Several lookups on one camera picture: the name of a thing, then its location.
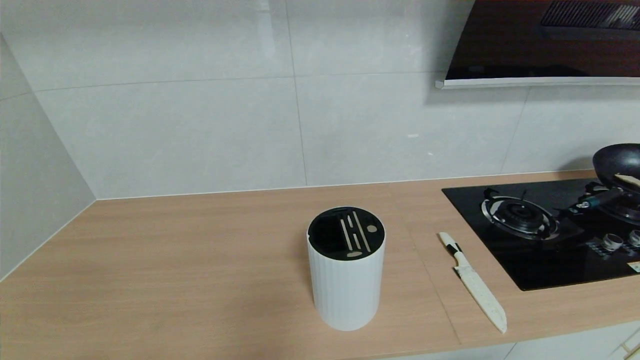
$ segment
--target cabinet handle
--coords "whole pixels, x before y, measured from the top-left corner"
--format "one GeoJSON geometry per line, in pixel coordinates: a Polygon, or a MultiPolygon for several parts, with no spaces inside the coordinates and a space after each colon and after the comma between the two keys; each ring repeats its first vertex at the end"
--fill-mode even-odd
{"type": "Polygon", "coordinates": [[[625,360],[640,359],[640,357],[636,357],[636,355],[640,355],[640,345],[638,345],[635,348],[633,348],[631,353],[629,353],[629,354],[627,354],[627,356],[625,356],[625,360]]]}

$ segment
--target wooden countertop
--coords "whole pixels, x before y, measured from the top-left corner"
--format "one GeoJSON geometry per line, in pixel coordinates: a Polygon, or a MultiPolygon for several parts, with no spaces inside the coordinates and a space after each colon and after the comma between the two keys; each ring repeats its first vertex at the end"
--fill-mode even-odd
{"type": "Polygon", "coordinates": [[[640,277],[520,291],[440,191],[580,177],[593,173],[98,201],[0,283],[3,355],[366,359],[640,320],[640,277]],[[377,214],[388,234],[380,308],[353,332],[316,313],[304,236],[343,205],[377,214]],[[452,271],[440,231],[503,305],[505,335],[452,271]]]}

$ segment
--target stove knob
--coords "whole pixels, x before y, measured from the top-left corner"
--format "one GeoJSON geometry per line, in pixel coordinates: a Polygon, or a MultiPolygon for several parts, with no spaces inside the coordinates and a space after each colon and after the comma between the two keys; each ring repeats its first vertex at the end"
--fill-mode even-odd
{"type": "Polygon", "coordinates": [[[618,235],[606,234],[602,239],[602,247],[608,251],[616,251],[622,246],[622,238],[618,235]]]}
{"type": "Polygon", "coordinates": [[[633,230],[629,234],[629,244],[640,247],[640,230],[633,230]]]}

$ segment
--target knife handle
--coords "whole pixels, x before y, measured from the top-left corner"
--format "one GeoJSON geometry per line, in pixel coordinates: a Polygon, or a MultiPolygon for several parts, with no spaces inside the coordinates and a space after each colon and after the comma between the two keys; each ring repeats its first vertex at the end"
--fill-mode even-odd
{"type": "Polygon", "coordinates": [[[458,266],[470,266],[470,263],[467,261],[467,258],[462,253],[462,249],[460,248],[460,245],[458,245],[458,243],[456,243],[456,241],[453,240],[451,235],[447,233],[438,233],[438,235],[440,237],[440,241],[442,241],[442,243],[445,245],[449,253],[453,255],[454,258],[456,258],[456,261],[458,262],[458,266]]]}

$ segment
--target wooden spatula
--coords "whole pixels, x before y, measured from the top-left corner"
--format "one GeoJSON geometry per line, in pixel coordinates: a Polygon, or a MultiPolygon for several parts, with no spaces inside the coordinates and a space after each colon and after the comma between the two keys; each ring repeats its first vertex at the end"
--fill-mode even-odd
{"type": "Polygon", "coordinates": [[[614,176],[617,177],[618,179],[624,181],[627,184],[635,185],[636,187],[640,188],[640,180],[638,180],[634,176],[622,175],[622,174],[616,174],[614,176]]]}

